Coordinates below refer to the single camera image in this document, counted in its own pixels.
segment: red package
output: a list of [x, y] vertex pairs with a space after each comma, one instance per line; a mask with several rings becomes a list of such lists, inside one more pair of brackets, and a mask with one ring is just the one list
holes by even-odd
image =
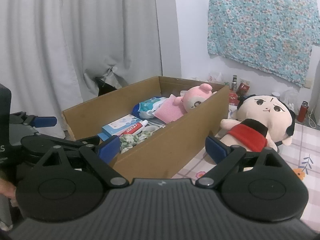
[[245, 96], [246, 93], [248, 92], [249, 88], [250, 88], [250, 82], [247, 81], [247, 80], [241, 79], [240, 80], [240, 85], [239, 85], [238, 90], [237, 90], [237, 95], [239, 97]]
[[232, 90], [230, 90], [230, 92], [229, 92], [229, 105], [238, 106], [238, 104], [239, 104], [238, 95], [235, 92], [233, 92]]

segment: cartoon face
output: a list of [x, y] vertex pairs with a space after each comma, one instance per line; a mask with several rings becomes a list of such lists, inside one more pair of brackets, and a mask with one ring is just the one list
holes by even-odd
[[206, 98], [194, 96], [189, 98], [186, 102], [183, 101], [183, 106], [186, 109], [186, 111], [189, 112], [191, 109], [194, 109], [195, 107], [199, 106], [199, 104], [201, 104], [205, 100]]
[[292, 124], [292, 116], [284, 104], [271, 96], [254, 96], [246, 99], [236, 113], [239, 121], [251, 118], [268, 127], [274, 142], [288, 138], [287, 128]]

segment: white wall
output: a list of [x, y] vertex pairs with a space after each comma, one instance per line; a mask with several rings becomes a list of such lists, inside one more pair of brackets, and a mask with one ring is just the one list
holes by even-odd
[[162, 75], [181, 78], [176, 0], [156, 0]]
[[[206, 79], [210, 71], [220, 71], [228, 77], [229, 81], [231, 81], [233, 74], [236, 74], [238, 78], [251, 81], [249, 91], [251, 94], [268, 95], [273, 91], [281, 93], [294, 88], [299, 92], [297, 102], [299, 107], [303, 100], [310, 101], [313, 85], [311, 89], [299, 88], [275, 75], [255, 70], [233, 60], [215, 55], [210, 57], [207, 51], [208, 6], [209, 0], [176, 0], [183, 78]], [[320, 48], [314, 46], [307, 78], [316, 76], [319, 61]], [[314, 87], [318, 90], [319, 84], [320, 80], [316, 80]], [[314, 93], [316, 99], [313, 100], [313, 104], [316, 103], [318, 94]]]

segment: cardboard box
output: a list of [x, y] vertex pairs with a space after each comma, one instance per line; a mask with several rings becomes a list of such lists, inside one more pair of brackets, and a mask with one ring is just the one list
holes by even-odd
[[[153, 77], [94, 98], [63, 111], [70, 135], [81, 139], [101, 132], [101, 127], [127, 114], [134, 105], [154, 96], [180, 96], [203, 82]], [[211, 84], [215, 95], [175, 122], [156, 131], [144, 142], [118, 154], [110, 164], [131, 181], [133, 178], [171, 178], [203, 147], [209, 132], [219, 129], [228, 116], [229, 87]]]

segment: human hand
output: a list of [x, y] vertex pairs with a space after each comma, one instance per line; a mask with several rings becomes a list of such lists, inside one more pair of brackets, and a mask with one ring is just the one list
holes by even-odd
[[11, 182], [0, 178], [0, 194], [5, 195], [7, 198], [16, 198], [16, 187]]

